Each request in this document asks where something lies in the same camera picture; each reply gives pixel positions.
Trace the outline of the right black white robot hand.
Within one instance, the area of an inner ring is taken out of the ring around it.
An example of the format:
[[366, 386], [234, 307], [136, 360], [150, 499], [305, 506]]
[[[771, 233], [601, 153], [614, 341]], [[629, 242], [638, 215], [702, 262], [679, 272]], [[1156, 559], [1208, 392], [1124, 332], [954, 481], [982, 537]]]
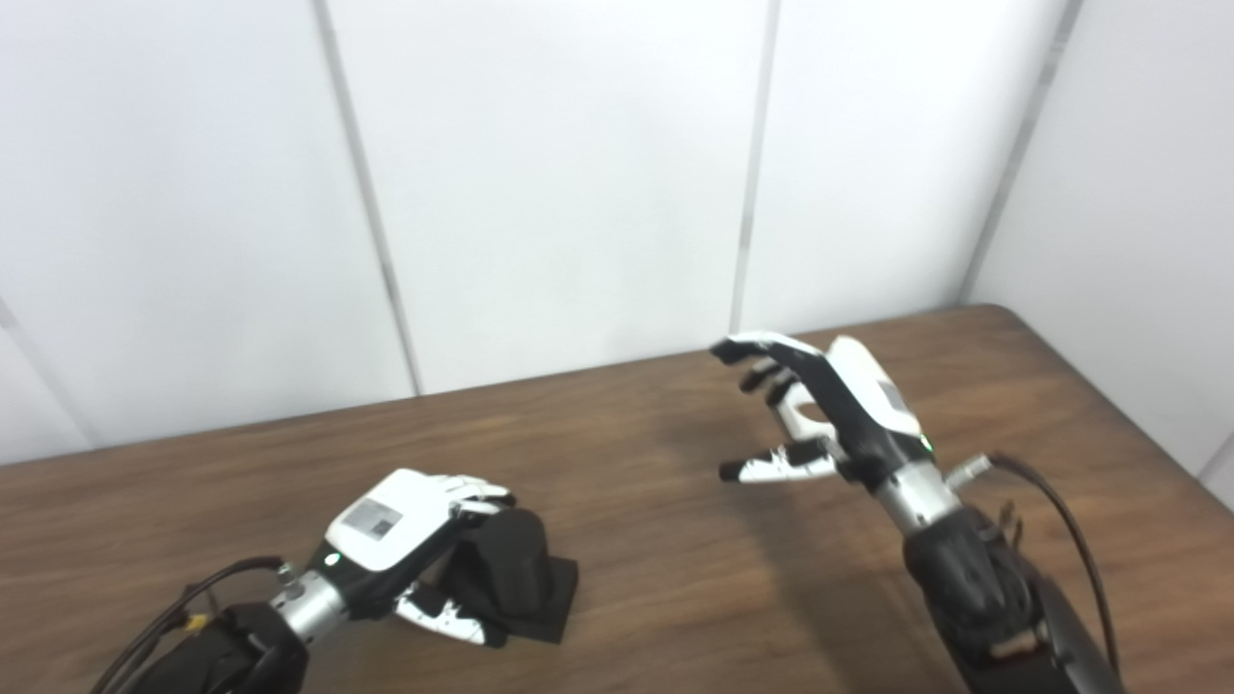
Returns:
[[740, 391], [765, 389], [789, 440], [718, 469], [723, 482], [763, 484], [832, 474], [875, 493], [896, 470], [935, 456], [898, 387], [850, 335], [821, 349], [784, 333], [731, 333], [710, 347], [726, 366], [753, 361]]

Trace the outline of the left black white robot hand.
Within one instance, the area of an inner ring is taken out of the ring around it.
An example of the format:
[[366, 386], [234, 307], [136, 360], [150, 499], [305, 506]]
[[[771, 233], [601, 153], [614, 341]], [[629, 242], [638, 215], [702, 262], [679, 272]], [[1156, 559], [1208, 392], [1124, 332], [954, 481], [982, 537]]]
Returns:
[[334, 589], [347, 621], [396, 616], [502, 650], [503, 629], [463, 606], [438, 580], [471, 532], [516, 505], [510, 489], [481, 478], [399, 468], [334, 517], [308, 571]]

